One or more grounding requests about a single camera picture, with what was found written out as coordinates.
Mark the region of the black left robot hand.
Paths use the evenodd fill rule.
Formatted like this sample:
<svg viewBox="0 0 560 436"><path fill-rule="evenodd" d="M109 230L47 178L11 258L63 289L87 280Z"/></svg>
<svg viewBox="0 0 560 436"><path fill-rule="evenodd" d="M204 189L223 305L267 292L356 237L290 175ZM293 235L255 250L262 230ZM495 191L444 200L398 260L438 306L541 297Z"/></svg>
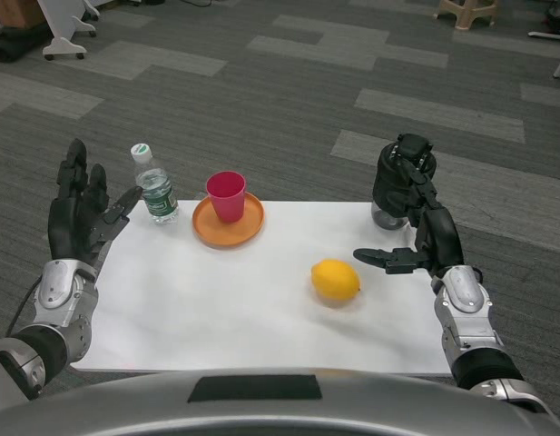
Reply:
<svg viewBox="0 0 560 436"><path fill-rule="evenodd" d="M129 223L130 212L142 198L142 187L135 185L110 203L106 172L98 163L88 166L86 146L78 138L61 161L56 182L58 194L48 217L52 258L93 266L102 248Z"/></svg>

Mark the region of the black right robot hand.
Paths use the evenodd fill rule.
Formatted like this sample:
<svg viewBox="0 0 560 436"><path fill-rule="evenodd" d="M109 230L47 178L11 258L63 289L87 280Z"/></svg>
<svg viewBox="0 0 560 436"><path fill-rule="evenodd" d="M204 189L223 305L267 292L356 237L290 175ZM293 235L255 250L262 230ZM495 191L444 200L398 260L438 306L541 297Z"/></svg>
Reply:
<svg viewBox="0 0 560 436"><path fill-rule="evenodd" d="M412 227L417 229L415 248L395 248L390 252L359 248L355 259L383 269L387 274L412 273L423 268L431 276L464 262L457 228L449 210L437 200L431 178L402 158L396 173L403 178L407 194L397 189L388 192L391 202L402 208Z"/></svg>

